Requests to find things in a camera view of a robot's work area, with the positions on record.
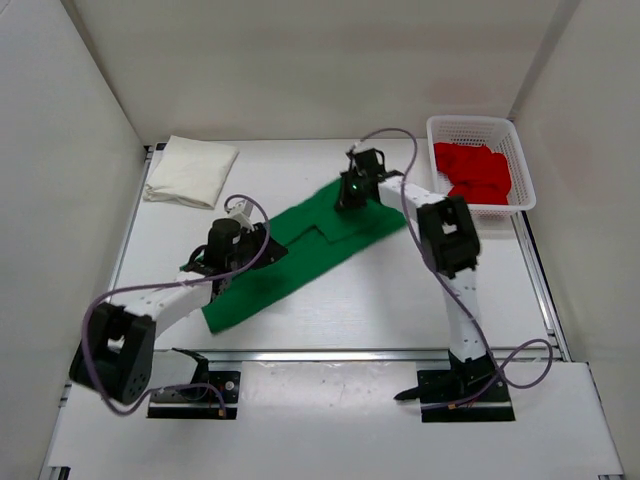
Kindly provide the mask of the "green t shirt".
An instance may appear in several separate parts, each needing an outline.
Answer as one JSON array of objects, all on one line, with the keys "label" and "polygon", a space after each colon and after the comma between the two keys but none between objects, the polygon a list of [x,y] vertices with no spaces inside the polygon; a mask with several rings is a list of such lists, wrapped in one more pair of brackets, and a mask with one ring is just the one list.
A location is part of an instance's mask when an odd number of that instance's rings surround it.
[{"label": "green t shirt", "polygon": [[336,211],[339,186],[335,180],[270,219],[271,238],[288,254],[234,277],[217,300],[202,308],[211,333],[249,319],[406,226],[400,212],[374,201],[362,209]]}]

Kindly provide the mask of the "red t shirt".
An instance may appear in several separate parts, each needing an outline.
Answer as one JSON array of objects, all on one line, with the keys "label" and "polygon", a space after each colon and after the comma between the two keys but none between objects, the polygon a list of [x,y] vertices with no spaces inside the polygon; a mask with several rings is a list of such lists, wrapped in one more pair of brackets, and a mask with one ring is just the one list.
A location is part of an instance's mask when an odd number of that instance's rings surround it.
[{"label": "red t shirt", "polygon": [[437,170],[451,184],[448,196],[468,204],[507,205],[512,188],[507,158],[487,146],[434,144]]}]

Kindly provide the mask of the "white plastic basket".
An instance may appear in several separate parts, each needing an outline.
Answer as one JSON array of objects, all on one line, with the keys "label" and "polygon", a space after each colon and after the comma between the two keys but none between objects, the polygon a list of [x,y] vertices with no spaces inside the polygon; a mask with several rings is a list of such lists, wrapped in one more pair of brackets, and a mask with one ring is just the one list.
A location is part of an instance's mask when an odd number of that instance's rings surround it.
[{"label": "white plastic basket", "polygon": [[524,152],[512,122],[488,116],[427,120],[434,189],[461,196],[479,216],[507,217],[536,205]]}]

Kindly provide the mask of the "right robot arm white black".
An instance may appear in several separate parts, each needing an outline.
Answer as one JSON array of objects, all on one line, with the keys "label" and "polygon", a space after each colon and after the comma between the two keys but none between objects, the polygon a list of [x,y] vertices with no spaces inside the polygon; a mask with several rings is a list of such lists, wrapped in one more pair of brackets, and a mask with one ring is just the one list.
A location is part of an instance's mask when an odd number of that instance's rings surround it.
[{"label": "right robot arm white black", "polygon": [[450,344],[450,371],[431,386],[470,400],[480,393],[495,367],[479,329],[476,271],[480,240],[469,208],[461,197],[431,192],[388,171],[378,149],[346,153],[341,173],[338,212],[363,209],[376,202],[403,213],[426,267],[445,291]]}]

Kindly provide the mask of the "white t shirt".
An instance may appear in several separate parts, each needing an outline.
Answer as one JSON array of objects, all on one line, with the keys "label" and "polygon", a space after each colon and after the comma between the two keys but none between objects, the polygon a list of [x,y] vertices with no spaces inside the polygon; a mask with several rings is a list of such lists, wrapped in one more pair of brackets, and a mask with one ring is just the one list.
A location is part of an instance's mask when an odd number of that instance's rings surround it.
[{"label": "white t shirt", "polygon": [[238,153],[231,145],[172,135],[146,180],[143,199],[214,209]]}]

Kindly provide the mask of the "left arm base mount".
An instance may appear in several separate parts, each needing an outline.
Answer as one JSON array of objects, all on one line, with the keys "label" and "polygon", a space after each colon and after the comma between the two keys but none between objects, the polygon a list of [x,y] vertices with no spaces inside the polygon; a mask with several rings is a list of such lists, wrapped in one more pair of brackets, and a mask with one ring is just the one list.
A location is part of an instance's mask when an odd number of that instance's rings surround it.
[{"label": "left arm base mount", "polygon": [[154,354],[147,417],[171,420],[234,420],[242,367],[216,362],[186,349]]}]

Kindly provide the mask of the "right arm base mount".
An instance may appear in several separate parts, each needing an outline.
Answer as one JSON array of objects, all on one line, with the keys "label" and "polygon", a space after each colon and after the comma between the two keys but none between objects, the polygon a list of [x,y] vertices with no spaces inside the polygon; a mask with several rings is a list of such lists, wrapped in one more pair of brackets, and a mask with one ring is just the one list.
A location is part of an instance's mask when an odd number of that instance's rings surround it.
[{"label": "right arm base mount", "polygon": [[419,369],[417,385],[394,400],[418,400],[422,423],[515,421],[508,387],[496,373],[488,354],[461,361],[450,353],[448,369]]}]

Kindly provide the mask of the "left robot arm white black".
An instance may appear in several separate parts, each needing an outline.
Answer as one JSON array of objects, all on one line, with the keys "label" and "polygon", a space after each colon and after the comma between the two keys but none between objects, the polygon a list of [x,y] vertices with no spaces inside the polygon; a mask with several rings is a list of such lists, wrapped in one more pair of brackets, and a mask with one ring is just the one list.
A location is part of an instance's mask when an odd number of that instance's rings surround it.
[{"label": "left robot arm white black", "polygon": [[114,408],[136,405],[157,391],[150,385],[155,342],[192,312],[212,304],[233,278],[274,265],[288,249],[266,222],[215,220],[174,281],[123,287],[88,307],[70,380]]}]

